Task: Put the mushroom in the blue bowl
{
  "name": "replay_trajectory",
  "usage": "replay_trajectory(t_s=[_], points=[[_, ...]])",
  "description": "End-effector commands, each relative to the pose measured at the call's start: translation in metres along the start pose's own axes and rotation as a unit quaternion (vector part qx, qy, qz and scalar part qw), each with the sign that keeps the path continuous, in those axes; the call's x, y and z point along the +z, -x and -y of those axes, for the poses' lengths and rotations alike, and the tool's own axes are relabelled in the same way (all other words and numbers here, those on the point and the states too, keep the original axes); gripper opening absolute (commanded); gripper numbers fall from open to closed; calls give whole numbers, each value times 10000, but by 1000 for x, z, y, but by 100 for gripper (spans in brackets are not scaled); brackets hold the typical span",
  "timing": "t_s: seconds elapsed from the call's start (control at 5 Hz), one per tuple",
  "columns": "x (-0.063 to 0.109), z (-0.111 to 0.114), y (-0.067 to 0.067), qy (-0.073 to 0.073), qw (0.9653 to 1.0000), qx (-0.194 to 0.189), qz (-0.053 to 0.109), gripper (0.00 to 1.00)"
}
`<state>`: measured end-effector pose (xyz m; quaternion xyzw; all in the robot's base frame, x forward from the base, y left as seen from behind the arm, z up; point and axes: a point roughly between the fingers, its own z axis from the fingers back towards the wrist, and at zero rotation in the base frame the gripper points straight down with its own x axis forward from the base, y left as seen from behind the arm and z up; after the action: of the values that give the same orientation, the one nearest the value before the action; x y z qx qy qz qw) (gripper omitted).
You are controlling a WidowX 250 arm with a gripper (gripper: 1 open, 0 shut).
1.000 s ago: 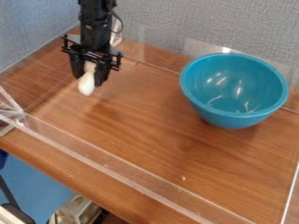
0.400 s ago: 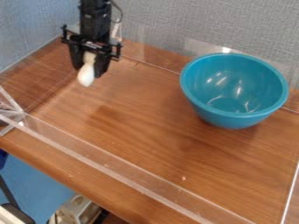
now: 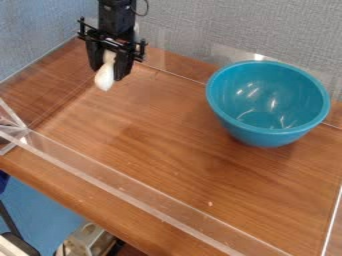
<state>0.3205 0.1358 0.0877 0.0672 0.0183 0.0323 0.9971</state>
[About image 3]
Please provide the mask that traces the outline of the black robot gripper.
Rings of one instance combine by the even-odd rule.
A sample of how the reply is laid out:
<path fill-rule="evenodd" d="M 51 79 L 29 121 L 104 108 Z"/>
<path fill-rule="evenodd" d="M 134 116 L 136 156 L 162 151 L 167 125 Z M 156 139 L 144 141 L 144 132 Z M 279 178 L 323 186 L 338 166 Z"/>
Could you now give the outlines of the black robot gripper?
<path fill-rule="evenodd" d="M 78 20 L 78 37 L 86 42 L 90 66 L 98 71 L 104 51 L 116 52 L 114 78 L 120 81 L 130 73 L 134 60 L 143 61 L 147 42 L 138 39 L 136 17 L 148 12 L 136 10 L 138 0 L 98 0 L 98 25 L 84 17 Z"/>

